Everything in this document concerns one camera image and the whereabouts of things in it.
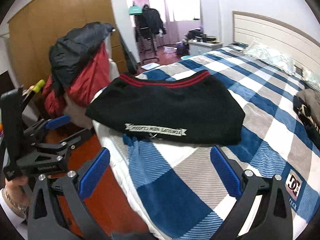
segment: red stripe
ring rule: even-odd
[[[193,78],[190,78],[188,80],[185,80],[185,81],[181,81],[181,82],[173,82],[171,84],[168,84],[168,83],[152,83],[152,82],[143,82],[142,80],[137,80],[135,78],[132,78],[132,77],[129,77],[125,74],[121,74],[122,77],[125,78],[125,80],[130,80],[136,84],[143,84],[143,85],[161,85],[161,86],[176,86],[177,84],[185,84],[185,83],[188,83],[188,82],[192,82],[193,80],[195,79],[200,79],[202,78],[203,76],[205,75],[210,75],[209,71],[205,71],[203,73],[201,73],[200,75],[196,75],[195,77]]]
[[[151,82],[140,82],[138,80],[132,79],[126,75],[120,75],[119,78],[126,81],[129,85],[136,86],[136,87],[142,87],[143,85],[163,85],[168,88],[180,88],[180,87],[186,87],[193,85],[195,83],[198,83],[199,81],[203,80],[205,77],[209,76],[210,73],[208,71],[204,72],[203,74],[200,74],[192,79],[178,82],[178,83],[151,83]]]
[[[130,84],[136,84],[136,85],[161,85],[161,86],[166,86],[166,87],[176,87],[176,86],[181,86],[181,85],[187,85],[189,83],[194,83],[194,81],[201,81],[202,79],[204,79],[206,76],[209,76],[210,73],[208,71],[195,76],[194,78],[185,80],[185,81],[181,81],[181,82],[166,82],[166,83],[153,83],[153,82],[143,82],[143,81],[138,81],[136,79],[132,79],[126,75],[120,75],[120,78],[124,81],[130,82]]]

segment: human hand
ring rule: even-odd
[[[15,203],[23,206],[29,206],[30,204],[26,193],[20,187],[27,183],[28,183],[28,178],[26,176],[17,177],[10,181],[5,179],[7,193],[10,195],[10,197]]]

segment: white sheet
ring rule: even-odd
[[[138,196],[137,190],[135,189],[131,177],[129,175],[129,168],[126,161],[123,159],[116,144],[110,136],[109,128],[105,125],[93,121],[93,127],[97,133],[100,144],[110,152],[110,167],[115,176],[115,179],[122,191],[128,199],[130,207],[137,212],[137,214],[144,220],[148,225],[149,231],[157,238],[161,240],[170,240],[171,238],[161,232],[150,220],[146,210],[143,208],[143,204]]]

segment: wooden wardrobe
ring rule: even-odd
[[[97,21],[116,28],[111,0],[33,0],[22,8],[9,21],[12,67],[20,84],[29,87],[47,80],[51,73],[49,48],[57,38]],[[119,32],[111,37],[112,59],[119,72],[125,72]]]

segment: black coat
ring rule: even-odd
[[[63,88],[71,85],[112,29],[109,23],[87,23],[57,39],[49,51],[52,87],[56,96],[62,95]]]
[[[161,29],[163,34],[166,34],[160,14],[156,9],[144,8],[142,14],[138,15],[138,22],[140,29],[149,27],[154,35],[159,34],[159,29]],[[140,32],[144,38],[150,38],[149,29],[140,30]]]

